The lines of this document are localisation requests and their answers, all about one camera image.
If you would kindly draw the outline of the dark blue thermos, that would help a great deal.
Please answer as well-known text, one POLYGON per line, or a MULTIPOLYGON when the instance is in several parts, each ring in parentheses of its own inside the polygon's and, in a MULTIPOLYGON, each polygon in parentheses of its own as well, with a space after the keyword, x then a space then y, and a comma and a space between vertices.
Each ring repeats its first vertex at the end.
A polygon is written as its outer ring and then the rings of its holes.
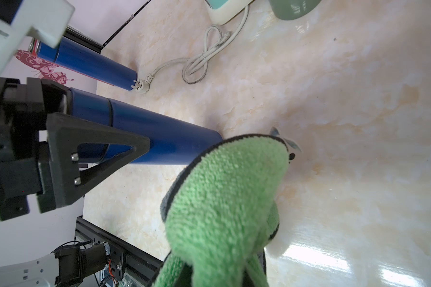
POLYGON ((138 165, 188 165, 223 140, 215 130, 79 89, 68 99, 74 117, 148 137, 150 150, 134 160, 138 165))

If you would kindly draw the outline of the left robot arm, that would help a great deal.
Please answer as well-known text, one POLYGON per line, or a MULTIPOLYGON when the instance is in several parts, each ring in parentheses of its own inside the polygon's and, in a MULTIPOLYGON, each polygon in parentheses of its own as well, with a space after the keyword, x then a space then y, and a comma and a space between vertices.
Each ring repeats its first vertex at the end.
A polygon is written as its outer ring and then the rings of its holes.
MULTIPOLYGON (((71 114, 72 94, 48 80, 0 78, 0 220, 69 206, 121 167, 147 154, 148 137, 71 114)), ((86 243, 64 244, 49 255, 0 267, 0 287, 73 287, 115 266, 114 280, 148 285, 161 262, 85 220, 86 243)))

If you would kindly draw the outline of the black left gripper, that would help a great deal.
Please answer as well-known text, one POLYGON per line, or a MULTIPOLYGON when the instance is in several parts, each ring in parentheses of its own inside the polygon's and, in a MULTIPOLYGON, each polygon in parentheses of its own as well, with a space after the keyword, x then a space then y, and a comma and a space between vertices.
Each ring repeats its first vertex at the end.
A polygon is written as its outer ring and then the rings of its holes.
POLYGON ((52 80, 0 78, 1 221, 28 214, 32 194, 41 213, 69 206, 149 152, 148 137, 65 114, 68 92, 52 80))

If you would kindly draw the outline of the green and grey cloth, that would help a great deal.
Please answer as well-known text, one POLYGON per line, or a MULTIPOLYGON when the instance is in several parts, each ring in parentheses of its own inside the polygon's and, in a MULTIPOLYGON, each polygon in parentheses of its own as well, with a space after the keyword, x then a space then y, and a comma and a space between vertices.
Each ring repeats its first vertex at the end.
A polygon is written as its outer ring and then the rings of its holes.
POLYGON ((300 146, 276 128, 205 150, 176 178, 160 213, 170 253, 152 287, 265 287, 275 197, 300 146))

